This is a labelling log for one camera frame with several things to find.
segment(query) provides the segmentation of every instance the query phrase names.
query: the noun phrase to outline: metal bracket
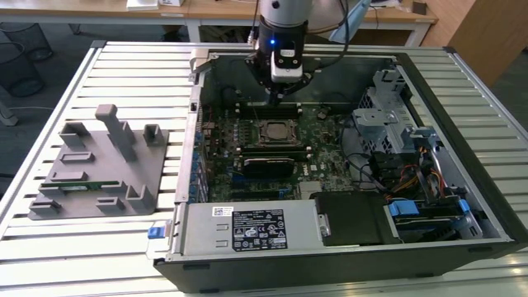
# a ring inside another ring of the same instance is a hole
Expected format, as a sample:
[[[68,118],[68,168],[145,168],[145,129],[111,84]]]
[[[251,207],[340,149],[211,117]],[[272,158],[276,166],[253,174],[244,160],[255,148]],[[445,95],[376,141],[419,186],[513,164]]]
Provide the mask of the metal bracket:
[[[215,57],[209,57],[209,50],[207,48],[192,49],[189,60],[192,74],[189,76],[189,81],[193,82],[196,80],[196,74],[211,67],[209,61],[213,58]]]

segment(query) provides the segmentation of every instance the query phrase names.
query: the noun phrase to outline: aluminum slatted table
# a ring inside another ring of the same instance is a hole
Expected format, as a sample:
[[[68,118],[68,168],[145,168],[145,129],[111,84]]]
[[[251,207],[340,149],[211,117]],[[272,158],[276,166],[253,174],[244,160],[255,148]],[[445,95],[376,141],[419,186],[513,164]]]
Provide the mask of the aluminum slatted table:
[[[173,211],[187,107],[192,48],[248,49],[245,45],[108,42],[91,48],[0,203],[0,296],[183,296],[147,258],[147,230]],[[340,51],[340,46],[307,50]],[[404,51],[439,97],[496,185],[528,226],[528,135],[457,54],[441,49],[352,47]],[[28,206],[61,145],[68,121],[104,129],[99,104],[112,103],[132,129],[169,129],[157,202],[152,215],[32,221]],[[425,112],[415,104],[419,114]],[[441,277],[232,292],[223,296],[528,296],[528,250],[481,260]]]

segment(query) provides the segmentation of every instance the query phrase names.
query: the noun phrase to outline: blue latch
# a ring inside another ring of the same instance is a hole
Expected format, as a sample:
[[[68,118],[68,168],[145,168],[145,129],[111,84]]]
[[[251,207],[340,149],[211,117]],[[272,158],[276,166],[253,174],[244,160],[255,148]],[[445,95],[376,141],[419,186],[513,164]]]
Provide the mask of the blue latch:
[[[165,227],[149,227],[148,239],[165,238]]]
[[[388,210],[391,211],[391,215],[393,217],[399,215],[419,215],[419,208],[416,207],[415,201],[411,200],[399,200],[391,203],[388,206]]]
[[[471,211],[469,204],[468,204],[465,199],[460,199],[459,200],[459,205],[460,205],[460,208],[461,208],[463,212],[464,213],[469,213],[469,211]]]

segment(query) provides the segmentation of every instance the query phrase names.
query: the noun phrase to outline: barcode sticker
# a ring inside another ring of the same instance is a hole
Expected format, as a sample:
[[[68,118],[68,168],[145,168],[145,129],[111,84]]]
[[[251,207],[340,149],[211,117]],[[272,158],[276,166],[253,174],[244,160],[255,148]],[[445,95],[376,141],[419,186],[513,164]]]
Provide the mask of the barcode sticker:
[[[215,206],[213,207],[213,217],[231,217],[232,215],[232,206]]]

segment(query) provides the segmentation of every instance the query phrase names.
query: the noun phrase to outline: white cable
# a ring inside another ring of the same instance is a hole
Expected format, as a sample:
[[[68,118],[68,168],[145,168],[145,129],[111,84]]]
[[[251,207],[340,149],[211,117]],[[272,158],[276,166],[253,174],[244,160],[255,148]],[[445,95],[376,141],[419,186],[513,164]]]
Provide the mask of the white cable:
[[[28,106],[28,107],[11,107],[11,110],[55,110],[52,107]]]

